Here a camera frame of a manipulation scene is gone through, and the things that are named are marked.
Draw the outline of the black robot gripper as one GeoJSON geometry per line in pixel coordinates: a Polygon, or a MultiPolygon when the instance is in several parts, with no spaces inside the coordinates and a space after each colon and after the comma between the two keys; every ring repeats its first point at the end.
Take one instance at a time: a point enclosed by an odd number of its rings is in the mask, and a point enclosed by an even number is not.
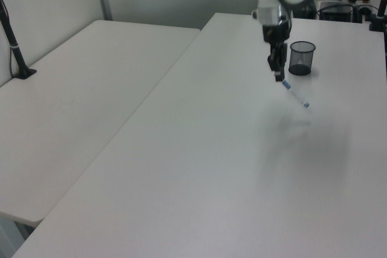
{"type": "Polygon", "coordinates": [[[275,80],[282,82],[285,79],[288,48],[288,43],[285,41],[290,37],[290,21],[285,21],[278,25],[263,25],[262,32],[264,41],[270,44],[270,54],[267,58],[268,64],[271,71],[275,72],[275,80]]]}

